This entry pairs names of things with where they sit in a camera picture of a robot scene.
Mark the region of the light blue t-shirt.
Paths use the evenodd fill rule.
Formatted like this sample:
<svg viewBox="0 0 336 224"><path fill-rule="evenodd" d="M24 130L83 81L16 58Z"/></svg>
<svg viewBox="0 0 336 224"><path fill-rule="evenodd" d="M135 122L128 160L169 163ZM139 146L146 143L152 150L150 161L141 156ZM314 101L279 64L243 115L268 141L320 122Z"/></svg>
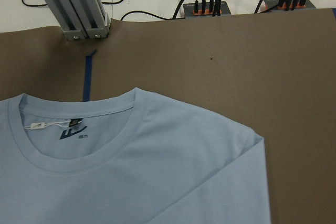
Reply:
<svg viewBox="0 0 336 224"><path fill-rule="evenodd" d="M135 88L1 102L1 223L270 223L264 139Z"/></svg>

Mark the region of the grey usb hub left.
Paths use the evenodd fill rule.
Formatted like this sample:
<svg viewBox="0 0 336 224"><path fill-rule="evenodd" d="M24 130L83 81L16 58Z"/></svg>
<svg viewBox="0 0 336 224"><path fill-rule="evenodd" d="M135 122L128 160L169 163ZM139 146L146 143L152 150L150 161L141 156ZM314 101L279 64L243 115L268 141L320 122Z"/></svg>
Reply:
<svg viewBox="0 0 336 224"><path fill-rule="evenodd" d="M183 4L183 11L185 18L200 18L200 17L212 17L213 11L215 10L215 4L213 4L213 9L210 9L210 3L206 2L205 12L202 13L202 3L198 4L198 13L194 12L194 3ZM231 15L231 11L228 7L226 1L221 1L220 5L220 16Z"/></svg>

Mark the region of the aluminium frame post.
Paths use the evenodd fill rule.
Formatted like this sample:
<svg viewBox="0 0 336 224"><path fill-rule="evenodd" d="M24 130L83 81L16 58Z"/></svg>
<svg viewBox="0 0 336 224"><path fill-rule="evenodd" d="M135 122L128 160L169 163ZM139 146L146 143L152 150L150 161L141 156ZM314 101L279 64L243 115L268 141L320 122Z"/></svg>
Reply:
<svg viewBox="0 0 336 224"><path fill-rule="evenodd" d="M68 40L101 39L111 20L101 0L45 0Z"/></svg>

